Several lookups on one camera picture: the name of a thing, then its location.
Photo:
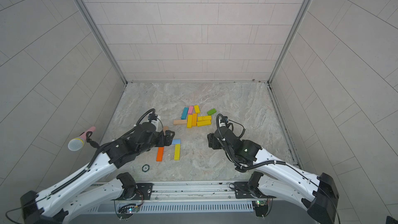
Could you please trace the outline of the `light blue block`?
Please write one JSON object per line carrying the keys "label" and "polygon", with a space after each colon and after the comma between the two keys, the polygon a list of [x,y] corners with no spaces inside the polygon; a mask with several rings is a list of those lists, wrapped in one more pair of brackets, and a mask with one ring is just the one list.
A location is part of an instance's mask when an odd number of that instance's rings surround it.
{"label": "light blue block", "polygon": [[175,139],[172,141],[172,145],[181,144],[181,139]]}

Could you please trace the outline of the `teal block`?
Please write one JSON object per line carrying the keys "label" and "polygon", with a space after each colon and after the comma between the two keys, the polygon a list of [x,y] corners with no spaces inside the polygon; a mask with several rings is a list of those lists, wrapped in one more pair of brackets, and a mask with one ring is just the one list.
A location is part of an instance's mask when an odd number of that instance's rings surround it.
{"label": "teal block", "polygon": [[185,108],[183,109],[183,112],[182,112],[182,115],[181,115],[181,119],[182,119],[182,120],[186,120],[186,118],[187,118],[187,116],[188,116],[188,110],[189,110],[188,107],[185,107]]}

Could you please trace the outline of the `pink block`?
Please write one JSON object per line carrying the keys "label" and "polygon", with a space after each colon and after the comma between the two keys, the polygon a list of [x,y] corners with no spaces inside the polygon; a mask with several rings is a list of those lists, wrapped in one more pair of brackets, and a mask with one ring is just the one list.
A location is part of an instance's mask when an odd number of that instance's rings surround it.
{"label": "pink block", "polygon": [[194,106],[190,106],[190,107],[188,108],[188,115],[192,115],[192,114],[193,114],[193,111],[194,111]]}

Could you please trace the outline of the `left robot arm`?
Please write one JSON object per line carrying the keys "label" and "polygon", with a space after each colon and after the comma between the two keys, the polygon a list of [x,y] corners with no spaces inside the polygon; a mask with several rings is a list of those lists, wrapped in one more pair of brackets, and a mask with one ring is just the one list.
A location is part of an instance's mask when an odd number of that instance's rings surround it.
{"label": "left robot arm", "polygon": [[102,177],[133,161],[154,147],[170,146],[175,132],[164,131],[156,114],[136,125],[118,139],[101,145],[88,164],[64,180],[40,192],[29,191],[21,198],[22,218],[25,224],[62,224],[95,205],[121,198],[130,200],[139,191],[130,173],[121,173],[110,182],[89,188]]}

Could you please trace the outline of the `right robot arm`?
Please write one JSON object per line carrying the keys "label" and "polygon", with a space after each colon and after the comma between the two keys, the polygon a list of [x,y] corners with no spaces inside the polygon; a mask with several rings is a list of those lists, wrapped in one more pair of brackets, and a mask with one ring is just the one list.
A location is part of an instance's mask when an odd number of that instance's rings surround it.
{"label": "right robot arm", "polygon": [[222,149],[238,172],[253,171],[247,186],[255,198],[280,198],[304,210],[320,224],[341,223],[340,194],[332,176],[300,170],[259,144],[233,132],[234,121],[216,116],[216,131],[207,136],[209,147]]}

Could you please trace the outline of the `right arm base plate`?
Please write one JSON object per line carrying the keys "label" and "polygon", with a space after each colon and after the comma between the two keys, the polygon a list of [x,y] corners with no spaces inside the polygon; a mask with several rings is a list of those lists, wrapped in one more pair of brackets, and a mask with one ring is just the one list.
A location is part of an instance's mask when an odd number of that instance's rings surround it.
{"label": "right arm base plate", "polygon": [[235,192],[236,199],[256,199],[257,197],[252,195],[249,190],[248,183],[246,181],[236,181],[232,183],[231,188]]}

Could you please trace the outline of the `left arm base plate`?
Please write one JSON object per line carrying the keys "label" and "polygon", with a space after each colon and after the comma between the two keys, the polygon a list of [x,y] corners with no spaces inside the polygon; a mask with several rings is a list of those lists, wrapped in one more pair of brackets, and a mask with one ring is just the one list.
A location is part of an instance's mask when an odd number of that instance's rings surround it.
{"label": "left arm base plate", "polygon": [[135,188],[135,193],[131,200],[139,201],[139,200],[150,200],[151,194],[153,190],[153,183],[138,183]]}

